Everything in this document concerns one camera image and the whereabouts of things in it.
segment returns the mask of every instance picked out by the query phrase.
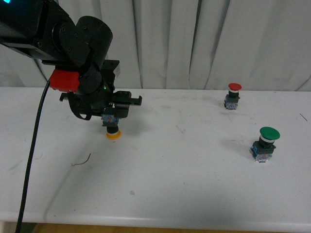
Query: white table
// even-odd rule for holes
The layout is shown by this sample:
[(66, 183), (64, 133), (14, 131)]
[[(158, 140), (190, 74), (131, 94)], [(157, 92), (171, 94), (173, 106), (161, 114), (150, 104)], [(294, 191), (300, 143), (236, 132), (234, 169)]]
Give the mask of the white table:
[[(311, 232), (311, 92), (241, 91), (230, 111), (227, 91), (130, 91), (142, 106), (111, 141), (49, 90), (25, 222)], [(1, 221), (17, 220), (41, 92), (0, 88)], [(263, 126), (281, 138), (260, 164), (249, 150)]]

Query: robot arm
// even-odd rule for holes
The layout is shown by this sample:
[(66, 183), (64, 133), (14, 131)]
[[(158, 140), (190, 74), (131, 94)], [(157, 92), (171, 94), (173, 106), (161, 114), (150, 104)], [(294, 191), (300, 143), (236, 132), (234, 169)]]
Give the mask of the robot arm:
[(119, 61), (105, 60), (111, 41), (101, 20), (86, 16), (74, 25), (53, 0), (0, 0), (0, 43), (55, 66), (50, 81), (63, 92), (60, 100), (68, 100), (78, 118), (102, 117), (103, 126), (114, 132), (119, 118), (127, 117), (130, 105), (141, 105), (142, 97), (114, 93)]

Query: green push button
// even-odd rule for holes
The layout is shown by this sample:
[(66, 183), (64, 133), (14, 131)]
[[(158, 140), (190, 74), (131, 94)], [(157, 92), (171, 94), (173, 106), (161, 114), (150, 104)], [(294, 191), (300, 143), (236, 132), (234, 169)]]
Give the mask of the green push button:
[(260, 134), (268, 140), (277, 140), (280, 138), (280, 133), (271, 127), (262, 127), (260, 129)]

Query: red push button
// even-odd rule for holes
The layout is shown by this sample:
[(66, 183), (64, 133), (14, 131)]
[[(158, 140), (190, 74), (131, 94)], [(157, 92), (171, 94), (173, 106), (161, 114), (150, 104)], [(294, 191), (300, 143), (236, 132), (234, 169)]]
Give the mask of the red push button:
[(239, 91), (242, 89), (242, 86), (238, 83), (230, 83), (228, 86), (233, 91)]

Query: scuff mark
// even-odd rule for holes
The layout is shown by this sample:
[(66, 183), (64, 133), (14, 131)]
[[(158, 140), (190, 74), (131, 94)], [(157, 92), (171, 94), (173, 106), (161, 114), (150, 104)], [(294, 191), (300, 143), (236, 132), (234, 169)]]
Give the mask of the scuff mark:
[(185, 130), (182, 130), (178, 125), (176, 125), (176, 128), (184, 135), (185, 134)]
[(171, 106), (168, 106), (168, 105), (162, 105), (161, 108), (162, 108), (163, 110), (172, 109), (172, 107), (171, 107)]
[(22, 162), (23, 162), (23, 159), (20, 160), (18, 163), (16, 163), (14, 166), (12, 166), (12, 167), (9, 169), (9, 171), (12, 171), (13, 169), (17, 168), (18, 165), (20, 165)]
[(230, 117), (230, 116), (228, 116), (228, 118), (229, 118), (230, 122), (232, 123), (232, 119), (231, 119), (231, 117)]
[(39, 157), (34, 158), (34, 159), (41, 159), (42, 156), (43, 156), (43, 154), (41, 154)]

